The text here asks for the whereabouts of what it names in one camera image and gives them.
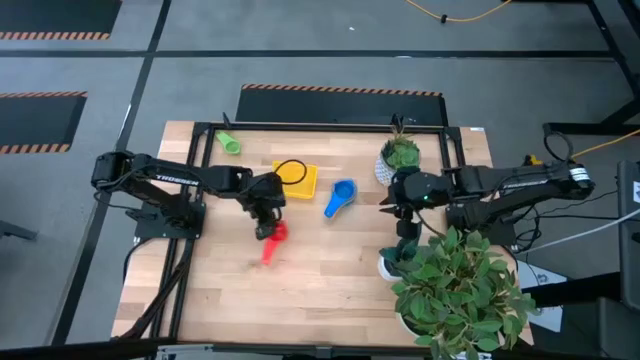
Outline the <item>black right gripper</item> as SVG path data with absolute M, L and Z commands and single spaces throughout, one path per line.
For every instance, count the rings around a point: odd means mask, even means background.
M 451 203 L 452 190 L 452 182 L 446 176 L 422 172 L 418 167 L 404 167 L 392 176 L 388 197 L 379 205 L 412 205 L 416 209 L 431 209 Z M 382 208 L 381 212 L 398 217 L 400 209 Z

